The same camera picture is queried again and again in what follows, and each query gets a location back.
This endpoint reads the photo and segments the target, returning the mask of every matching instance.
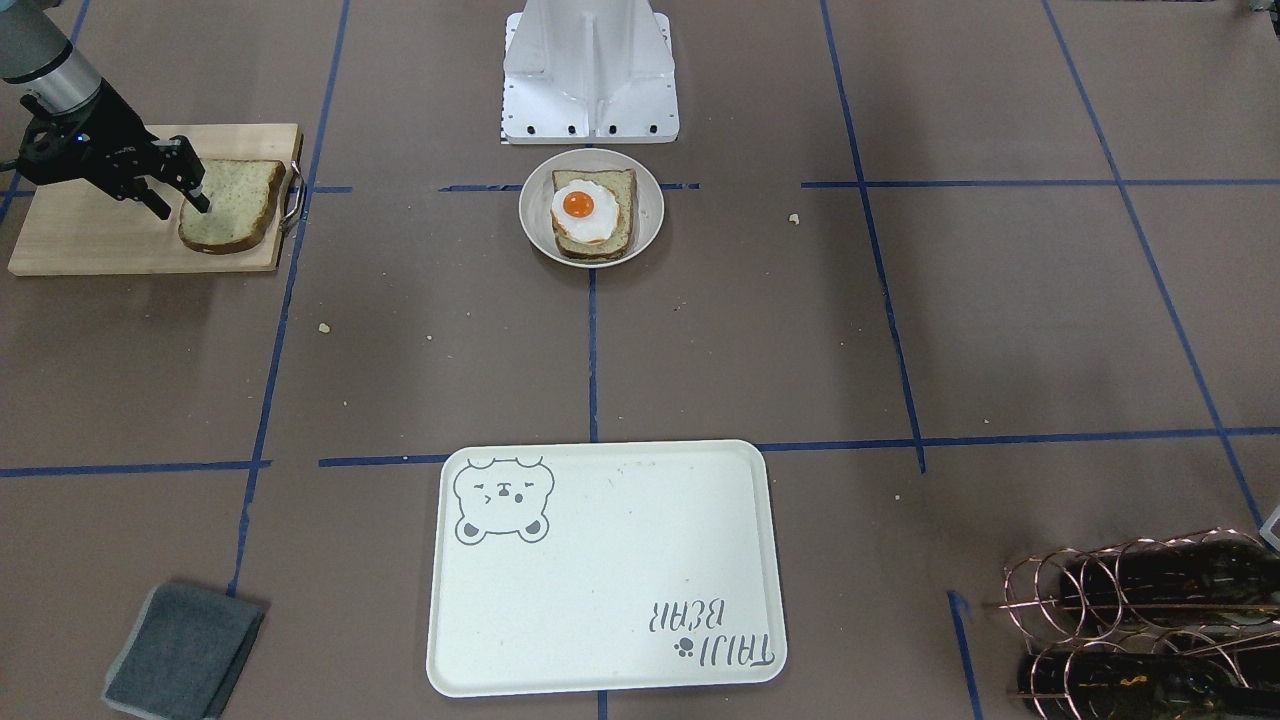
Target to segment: egg yolk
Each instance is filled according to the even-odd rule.
[[[595,200],[581,191],[570,192],[564,196],[564,211],[575,218],[585,218],[595,211]]]

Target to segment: wine bottle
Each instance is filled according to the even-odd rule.
[[[1231,659],[1249,687],[1280,692],[1280,647],[1240,650]]]
[[[1053,720],[1280,717],[1280,693],[1242,688],[1220,665],[1178,655],[1055,650],[1027,656],[1018,687]]]
[[[1161,546],[1068,564],[1059,591],[1076,621],[1088,606],[1129,626],[1258,625],[1280,619],[1280,556],[1235,538]]]

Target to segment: bread crust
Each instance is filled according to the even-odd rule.
[[[561,255],[566,258],[571,258],[573,260],[586,260],[596,263],[603,263],[607,260],[617,260],[618,258],[626,255],[627,250],[631,249],[631,242],[632,238],[635,237],[635,210],[636,210],[636,184],[637,184],[635,169],[626,168],[618,170],[553,170],[552,172],[553,187],[554,187],[556,173],[562,173],[562,172],[572,172],[575,176],[584,176],[584,179],[590,179],[590,176],[598,173],[599,174],[623,173],[628,176],[627,186],[630,188],[630,197],[627,199],[627,202],[625,205],[621,201],[618,202],[617,223],[618,227],[621,227],[623,224],[623,220],[626,219],[623,217],[623,206],[631,209],[631,218],[630,218],[631,222],[627,224],[627,237],[625,238],[625,242],[614,250],[602,252],[602,251],[593,251],[590,245],[570,240],[568,233],[564,232],[564,228],[561,227],[559,222],[556,219],[556,214],[548,213],[552,217],[552,231],[556,236],[556,249],[559,250]],[[602,245],[608,245],[608,242],[603,242]]]
[[[237,164],[237,163],[261,163],[262,160],[210,160],[210,161],[221,164]],[[283,179],[284,179],[284,163],[275,160],[273,161],[271,167],[271,177],[268,181],[266,205],[259,211],[257,217],[253,218],[253,224],[250,227],[248,234],[233,242],[206,245],[195,238],[188,237],[187,233],[184,232],[182,220],[179,219],[178,240],[180,240],[183,245],[195,250],[196,252],[205,252],[207,255],[232,255],[234,252],[243,252],[246,250],[252,250],[253,247],[257,247],[265,238],[266,228],[271,224],[271,219],[275,217],[276,205],[279,205],[279,199],[280,199],[280,186],[284,184]],[[210,197],[210,201],[216,202],[218,199]],[[179,215],[179,218],[186,217],[188,211],[197,213],[198,210],[196,210],[191,205],[189,200],[183,200],[182,214]]]

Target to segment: wooden cutting board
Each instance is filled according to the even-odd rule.
[[[184,135],[201,159],[280,160],[285,187],[293,181],[291,163],[302,147],[296,124],[148,126],[161,138]],[[280,192],[280,206],[266,237],[252,250],[205,255],[178,240],[183,197],[151,181],[173,208],[160,220],[145,206],[118,202],[87,181],[49,184],[36,190],[31,209],[9,260],[15,275],[120,275],[154,273],[243,273],[275,269],[280,255],[280,218],[291,202]]]

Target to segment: blue tape line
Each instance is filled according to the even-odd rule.
[[[347,37],[347,18],[351,14],[351,0],[342,1],[342,15],[338,18],[338,35],[333,44],[333,60],[329,63],[329,81],[325,85],[324,104],[320,106],[320,124],[316,126],[315,146],[311,149],[311,168],[307,173],[307,184],[315,187],[316,173],[320,169],[320,154],[324,150],[324,136],[329,127],[329,109],[333,105],[333,91],[338,83],[338,68],[342,64],[342,46]],[[289,324],[289,305],[293,302],[293,286],[298,279],[298,256],[302,254],[302,243],[307,236],[310,213],[302,214],[298,223],[298,232],[293,240],[293,256],[289,259],[289,275],[284,283],[284,300],[280,302],[280,319],[275,327],[275,345],[271,348],[271,366],[266,374],[266,389],[262,392],[262,414],[257,423],[257,437],[253,441],[255,462],[262,457],[266,446],[266,427],[271,419],[271,400],[275,397],[275,380],[280,373],[280,355],[284,352],[284,334]],[[236,538],[236,570],[230,583],[227,584],[227,594],[236,597],[239,585],[241,568],[244,561],[244,544],[248,541],[248,507],[253,503],[253,495],[257,492],[259,466],[253,465],[248,470],[248,479],[244,482],[244,502],[241,506],[239,532]]]
[[[1213,187],[1213,186],[1272,186],[1280,184],[1280,178],[1219,178],[1219,179],[1125,179],[1125,184],[1148,187]]]
[[[270,460],[259,465],[269,468]],[[151,462],[146,465],[65,465],[56,468],[4,468],[0,478],[69,478],[76,475],[147,475],[155,473],[205,473],[214,470],[248,470],[252,460],[220,462]]]
[[[1125,179],[1128,186],[1143,187],[1238,187],[1280,186],[1280,178],[1202,178],[1202,179]],[[867,181],[867,187],[1112,187],[1114,179],[956,179],[956,181]],[[858,181],[809,181],[801,190],[852,190]]]
[[[1280,436],[1280,427],[1258,428],[1230,428],[1228,433],[1235,436]],[[1125,442],[1143,439],[1194,439],[1217,437],[1213,428],[1190,428],[1174,430],[1129,430],[1115,433],[1046,433],[1024,436],[973,436],[973,437],[933,437],[933,438],[886,438],[886,439],[849,439],[849,441],[817,441],[817,442],[764,442],[755,443],[760,452],[820,452],[831,450],[886,450],[909,448],[923,445],[924,447],[974,447],[993,445],[1047,445],[1071,442]],[[593,433],[591,442],[599,442]],[[439,464],[448,460],[448,455],[380,455],[367,457],[326,457],[320,460],[321,468],[349,468],[357,465],[406,465],[406,464]]]
[[[911,438],[854,439],[826,442],[765,442],[755,446],[760,452],[813,452],[820,450],[882,450],[886,447],[915,447]]]
[[[1258,511],[1258,503],[1253,498],[1253,491],[1249,488],[1249,482],[1244,478],[1244,470],[1240,468],[1240,461],[1236,459],[1235,450],[1231,447],[1231,439],[1228,437],[1226,429],[1222,427],[1222,418],[1217,413],[1217,406],[1213,404],[1213,396],[1208,391],[1208,383],[1204,380],[1204,374],[1201,373],[1199,363],[1196,360],[1196,352],[1192,350],[1190,340],[1187,337],[1183,322],[1178,316],[1178,309],[1174,306],[1172,295],[1170,295],[1169,287],[1165,284],[1165,278],[1160,272],[1160,265],[1156,263],[1156,255],[1151,250],[1151,242],[1147,240],[1147,232],[1142,228],[1142,222],[1138,219],[1138,210],[1134,208],[1133,199],[1129,196],[1129,188],[1125,186],[1125,179],[1120,174],[1120,165],[1116,163],[1115,155],[1111,152],[1111,145],[1107,142],[1107,137],[1102,132],[1102,123],[1098,120],[1098,114],[1093,109],[1089,94],[1084,90],[1084,81],[1080,79],[1080,73],[1075,67],[1075,60],[1071,59],[1071,51],[1066,46],[1066,37],[1062,35],[1062,28],[1057,24],[1057,18],[1053,15],[1053,9],[1050,6],[1048,0],[1041,0],[1041,5],[1044,8],[1044,14],[1048,17],[1050,26],[1053,28],[1053,36],[1057,37],[1059,47],[1062,49],[1062,56],[1066,59],[1066,65],[1071,70],[1071,78],[1075,81],[1075,88],[1080,94],[1084,109],[1089,113],[1089,120],[1093,123],[1093,132],[1098,136],[1098,142],[1102,145],[1102,154],[1106,155],[1107,165],[1110,165],[1111,176],[1115,178],[1116,187],[1120,190],[1120,197],[1124,200],[1125,210],[1129,211],[1129,220],[1133,223],[1134,232],[1138,233],[1138,242],[1142,245],[1143,255],[1147,256],[1147,264],[1151,266],[1151,274],[1156,278],[1156,287],[1160,290],[1160,297],[1165,301],[1165,309],[1169,311],[1169,319],[1172,320],[1174,331],[1178,333],[1178,340],[1183,343],[1183,351],[1187,354],[1187,360],[1192,366],[1192,374],[1196,375],[1196,384],[1199,386],[1201,395],[1204,398],[1204,406],[1208,409],[1210,418],[1213,420],[1213,429],[1217,430],[1219,438],[1222,442],[1222,450],[1226,452],[1226,460],[1231,465],[1231,473],[1235,474],[1235,482],[1239,484],[1240,492],[1244,495],[1244,502],[1249,507],[1249,514],[1253,516],[1256,525],[1261,527],[1262,512]]]
[[[76,14],[76,26],[72,28],[72,45],[76,45],[76,41],[79,40],[79,31],[84,28],[84,17],[88,15],[88,5],[93,0],[84,0],[81,3],[81,12]]]
[[[439,465],[448,455],[381,455],[374,457],[325,457],[321,468],[361,468],[369,465]]]
[[[1119,433],[1047,433],[1027,436],[977,436],[924,438],[927,447],[972,447],[977,445],[1039,445],[1055,442],[1115,442],[1134,439],[1180,439],[1217,437],[1212,428],[1185,430],[1132,430]]]
[[[947,591],[947,603],[951,605],[951,625],[956,632],[956,644],[960,647],[960,662],[964,665],[964,683],[969,688],[969,705],[973,707],[973,720],[982,720],[982,698],[978,697],[978,680],[973,674],[973,656],[969,653],[969,638],[964,632],[964,615],[969,615],[969,603],[956,591]]]
[[[867,187],[1111,187],[1115,181],[1106,179],[956,179],[956,181],[867,181]],[[855,188],[859,183],[849,181],[814,181],[800,183],[801,190]]]
[[[451,184],[438,192],[520,192],[522,184]]]
[[[591,442],[600,442],[600,398],[599,383],[596,382],[596,304],[595,304],[595,268],[586,272],[586,365],[589,369],[586,384],[586,405],[590,413]]]
[[[9,208],[13,206],[13,199],[18,195],[18,183],[22,182],[22,176],[18,173],[13,174],[9,179],[9,190],[5,191],[4,200],[0,200],[0,223],[9,215]]]
[[[1267,428],[1226,428],[1226,434],[1229,436],[1280,436],[1280,428],[1267,427]]]
[[[836,73],[836,90],[840,91],[840,108],[845,114],[845,132],[849,133],[849,150],[854,156],[854,173],[858,176],[858,192],[863,200],[863,214],[867,217],[867,233],[872,241],[872,255],[876,258],[876,274],[879,275],[881,291],[884,293],[884,316],[888,320],[888,332],[893,338],[893,350],[897,352],[897,369],[902,377],[902,398],[906,402],[906,418],[911,423],[911,437],[915,438],[915,457],[920,464],[920,473],[925,471],[924,446],[920,445],[920,420],[915,414],[915,398],[911,393],[911,377],[906,370],[906,355],[902,352],[902,338],[897,332],[897,319],[893,314],[893,297],[888,290],[888,274],[884,270],[884,256],[881,252],[879,234],[876,232],[876,215],[872,214],[872,196],[867,190],[867,174],[863,172],[863,156],[858,151],[858,133],[854,131],[854,114],[849,108],[849,95],[845,92],[845,73],[840,69],[840,54],[836,51],[836,36],[831,29],[831,10],[827,0],[819,0],[822,5],[822,22],[827,31],[827,49],[831,53],[831,68]]]

